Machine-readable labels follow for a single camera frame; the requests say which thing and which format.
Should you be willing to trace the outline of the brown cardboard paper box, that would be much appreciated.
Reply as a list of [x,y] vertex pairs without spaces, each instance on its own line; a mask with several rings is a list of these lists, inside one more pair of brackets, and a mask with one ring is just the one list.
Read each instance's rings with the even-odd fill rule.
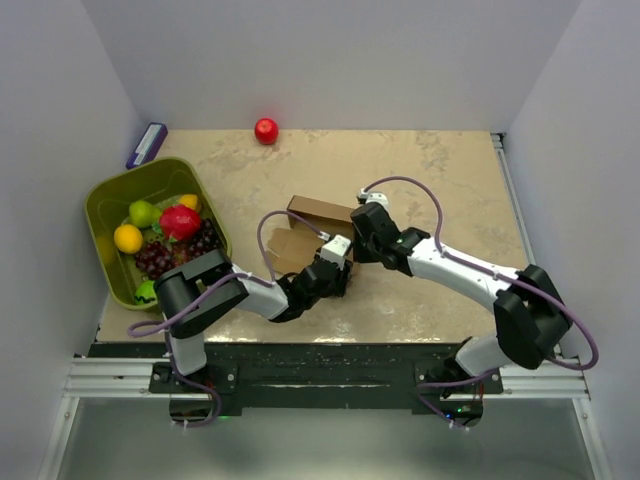
[[[350,218],[353,207],[294,195],[286,210],[331,236],[354,239]],[[266,254],[278,275],[299,272],[312,262],[323,245],[321,238],[299,219],[288,215],[285,218],[288,225],[276,227],[266,243]]]

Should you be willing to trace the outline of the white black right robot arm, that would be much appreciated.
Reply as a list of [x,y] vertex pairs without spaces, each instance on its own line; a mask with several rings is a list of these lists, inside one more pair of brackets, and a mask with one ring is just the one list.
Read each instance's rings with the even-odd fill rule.
[[572,326],[555,285],[536,265],[517,270],[449,251],[420,229],[399,230],[377,202],[359,206],[350,218],[357,262],[436,282],[494,314],[496,332],[462,341],[425,374],[429,382],[466,381],[509,364],[535,370]]

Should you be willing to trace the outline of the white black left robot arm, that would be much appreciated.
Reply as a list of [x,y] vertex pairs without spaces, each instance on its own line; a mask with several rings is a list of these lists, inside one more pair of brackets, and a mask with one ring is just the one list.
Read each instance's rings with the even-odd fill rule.
[[352,267],[347,252],[322,247],[310,265],[271,283],[242,270],[218,249],[163,274],[154,290],[163,315],[178,318],[168,327],[177,371],[189,376],[205,368],[204,331],[232,310],[289,322],[323,298],[344,296]]

